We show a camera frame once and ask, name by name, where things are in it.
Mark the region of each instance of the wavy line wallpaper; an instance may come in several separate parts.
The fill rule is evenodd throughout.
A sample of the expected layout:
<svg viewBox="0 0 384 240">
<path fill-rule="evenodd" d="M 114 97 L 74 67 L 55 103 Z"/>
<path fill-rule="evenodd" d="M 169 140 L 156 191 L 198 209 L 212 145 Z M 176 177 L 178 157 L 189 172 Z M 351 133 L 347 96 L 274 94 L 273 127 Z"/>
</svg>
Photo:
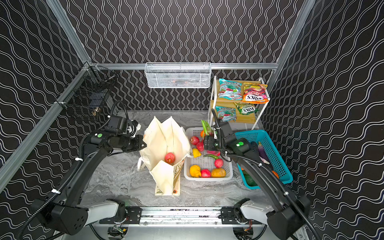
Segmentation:
<svg viewBox="0 0 384 240">
<path fill-rule="evenodd" d="M 324 240 L 384 239 L 383 53 L 384 1 L 318 0 L 262 118 Z"/>
<path fill-rule="evenodd" d="M 82 63 L 44 0 L 0 1 L 0 163 L 78 73 Z M 13 240 L 29 205 L 58 183 L 77 155 L 89 124 L 64 112 L 0 193 L 0 239 Z M 25 238 L 45 239 L 52 231 L 34 221 Z"/>
<path fill-rule="evenodd" d="M 83 65 L 43 0 L 0 1 L 0 166 Z"/>
<path fill-rule="evenodd" d="M 276 62 L 303 0 L 60 0 L 93 62 Z"/>
<path fill-rule="evenodd" d="M 115 101 L 121 100 L 134 110 L 208 110 L 211 88 L 164 89 L 149 88 L 144 71 L 117 71 L 112 89 Z M 213 75 L 225 79 L 269 79 L 271 70 L 213 70 Z"/>
</svg>

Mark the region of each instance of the teal plastic basket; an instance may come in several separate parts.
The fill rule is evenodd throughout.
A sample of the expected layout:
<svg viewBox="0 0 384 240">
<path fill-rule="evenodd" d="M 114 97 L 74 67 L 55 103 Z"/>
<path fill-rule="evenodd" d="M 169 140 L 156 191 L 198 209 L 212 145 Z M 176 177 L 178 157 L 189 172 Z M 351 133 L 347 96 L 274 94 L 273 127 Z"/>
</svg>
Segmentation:
<svg viewBox="0 0 384 240">
<path fill-rule="evenodd" d="M 279 152 L 277 151 L 275 145 L 273 144 L 271 138 L 269 137 L 268 133 L 264 130 L 251 130 L 251 131 L 245 131 L 245 132 L 237 132 L 235 133 L 236 138 L 245 138 L 249 142 L 261 142 L 265 153 L 267 154 L 270 163 L 273 166 L 273 170 L 277 172 L 277 174 L 280 177 L 280 181 L 282 181 L 284 184 L 291 183 L 293 181 L 292 174 L 289 172 L 287 165 L 283 161 L 282 157 L 280 156 Z M 243 182 L 245 186 L 249 189 L 260 189 L 259 186 L 251 187 L 247 184 L 247 181 L 245 180 L 243 171 L 241 170 L 241 167 L 237 165 L 239 168 L 241 177 L 243 179 Z"/>
</svg>

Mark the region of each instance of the black wire basket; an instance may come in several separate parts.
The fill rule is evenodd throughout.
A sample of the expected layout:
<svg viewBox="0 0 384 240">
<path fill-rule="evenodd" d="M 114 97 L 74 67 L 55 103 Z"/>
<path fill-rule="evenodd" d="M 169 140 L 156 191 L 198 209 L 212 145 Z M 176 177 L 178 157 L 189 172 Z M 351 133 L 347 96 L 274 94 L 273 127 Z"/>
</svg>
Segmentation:
<svg viewBox="0 0 384 240">
<path fill-rule="evenodd" d="M 101 115 L 107 115 L 107 100 L 117 79 L 116 72 L 100 66 L 92 66 L 88 72 L 66 101 L 60 103 L 67 116 L 76 120 L 98 120 Z"/>
</svg>

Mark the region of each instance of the wooden shelf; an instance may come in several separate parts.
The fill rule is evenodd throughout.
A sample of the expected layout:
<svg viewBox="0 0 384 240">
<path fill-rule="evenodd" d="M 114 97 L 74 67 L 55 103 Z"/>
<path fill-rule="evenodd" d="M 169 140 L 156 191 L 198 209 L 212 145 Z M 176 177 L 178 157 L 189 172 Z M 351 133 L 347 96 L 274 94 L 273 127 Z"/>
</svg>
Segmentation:
<svg viewBox="0 0 384 240">
<path fill-rule="evenodd" d="M 214 104 L 214 101 L 211 100 L 211 104 L 210 104 L 209 109 L 212 108 L 213 104 Z M 236 117 L 237 117 L 236 122 L 254 124 L 255 121 L 256 121 L 256 117 L 255 117 L 254 113 L 251 113 L 251 114 L 248 114 L 248 115 L 240 114 L 240 112 L 238 111 L 236 105 L 233 102 L 219 102 L 219 101 L 217 101 L 216 102 L 216 106 L 217 107 L 234 108 L 236 110 Z"/>
<path fill-rule="evenodd" d="M 258 84 L 261 84 L 260 81 L 243 81 L 243 80 L 231 80 L 231 81 L 241 83 L 241 96 L 244 95 L 244 85 L 243 85 L 243 83 L 258 83 Z M 217 93 L 216 93 L 217 94 L 216 95 L 216 97 L 217 97 L 216 102 L 217 103 L 241 103 L 242 102 L 241 99 L 240 100 L 229 100 L 229 99 L 226 99 L 226 98 L 219 98 L 218 97 L 218 92 L 220 91 L 220 83 L 219 83 L 218 79 L 216 81 L 216 89 L 217 89 Z"/>
</svg>

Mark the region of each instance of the gray marble countertop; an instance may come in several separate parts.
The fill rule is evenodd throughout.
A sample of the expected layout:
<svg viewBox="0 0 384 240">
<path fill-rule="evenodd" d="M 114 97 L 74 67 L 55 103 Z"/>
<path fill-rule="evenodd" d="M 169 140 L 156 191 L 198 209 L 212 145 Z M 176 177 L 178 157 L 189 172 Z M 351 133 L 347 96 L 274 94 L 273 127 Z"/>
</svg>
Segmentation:
<svg viewBox="0 0 384 240">
<path fill-rule="evenodd" d="M 207 119 L 204 112 L 129 112 L 129 118 L 137 120 L 143 134 L 153 117 L 161 122 L 172 116 L 185 129 L 201 126 L 201 119 Z M 234 123 L 234 131 L 245 131 L 245 124 Z M 220 182 L 190 181 L 181 173 L 180 196 L 155 196 L 155 181 L 147 168 L 137 171 L 139 152 L 123 153 L 106 157 L 96 168 L 83 195 L 81 205 L 102 202 L 107 198 L 124 200 L 131 206 L 175 206 L 175 207 L 217 207 L 233 206 L 243 198 L 267 203 L 264 193 L 260 190 L 246 188 L 240 172 L 233 164 L 233 177 Z"/>
</svg>

